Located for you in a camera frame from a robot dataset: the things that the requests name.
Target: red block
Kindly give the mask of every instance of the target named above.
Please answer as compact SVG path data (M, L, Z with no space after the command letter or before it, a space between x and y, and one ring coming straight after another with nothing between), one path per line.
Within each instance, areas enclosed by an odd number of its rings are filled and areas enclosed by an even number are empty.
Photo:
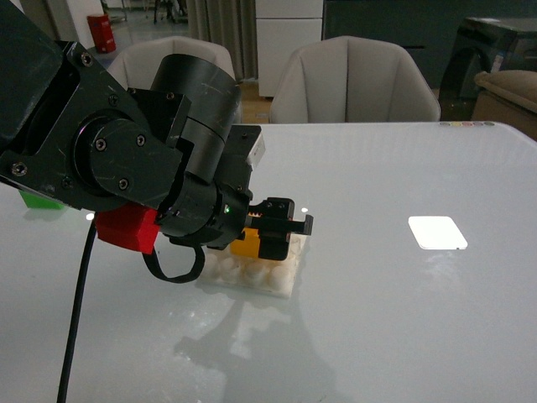
M110 20L106 14L95 14L87 17L91 36L99 53L109 53L116 49L116 42L112 34Z
M97 236L112 245L151 254L160 230L154 223L156 217L156 210L134 203L100 212L96 220Z

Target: yellow block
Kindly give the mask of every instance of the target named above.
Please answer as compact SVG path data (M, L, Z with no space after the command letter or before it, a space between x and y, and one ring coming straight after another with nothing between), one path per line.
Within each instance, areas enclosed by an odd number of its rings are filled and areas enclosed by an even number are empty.
M254 228L244 228L244 233L246 236L243 241L237 239L231 243L231 252L239 256L256 259L259 256L259 246L261 244L259 232Z

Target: floor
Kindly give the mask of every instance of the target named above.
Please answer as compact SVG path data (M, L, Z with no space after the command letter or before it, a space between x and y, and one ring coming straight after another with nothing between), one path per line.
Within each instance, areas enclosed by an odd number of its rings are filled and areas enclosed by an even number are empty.
M127 11L127 21L121 10L112 9L109 17L112 24L112 32L116 42L116 50L111 53L97 53L95 48L90 52L104 66L108 67L119 53L131 44L146 40L165 38L179 35L189 36L187 21L173 23L166 19L166 12L158 13L157 23L154 23L154 11L132 10ZM270 103L269 99L260 97L258 83L256 81L244 81L240 84L242 90L242 122L248 124L261 124L269 122Z

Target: white cabinet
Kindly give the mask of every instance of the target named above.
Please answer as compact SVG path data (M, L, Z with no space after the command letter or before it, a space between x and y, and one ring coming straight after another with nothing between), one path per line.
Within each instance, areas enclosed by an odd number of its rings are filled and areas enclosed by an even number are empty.
M256 0L259 96L274 96L293 51L321 40L322 7L322 0Z

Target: cushioned chair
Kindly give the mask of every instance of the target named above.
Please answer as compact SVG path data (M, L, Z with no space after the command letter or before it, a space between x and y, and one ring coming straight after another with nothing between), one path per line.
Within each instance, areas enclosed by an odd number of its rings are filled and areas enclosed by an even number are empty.
M193 55L210 61L235 78L232 59L226 48L184 36L170 36L129 46L114 59L108 72L125 89L131 87L148 90L160 62L165 56L172 54ZM235 122L240 123L241 118L242 108L239 106Z
M270 109L271 123L435 122L440 106L409 53L349 36L296 50Z
M472 120L506 123L537 140L537 72L482 71L474 80L483 91Z

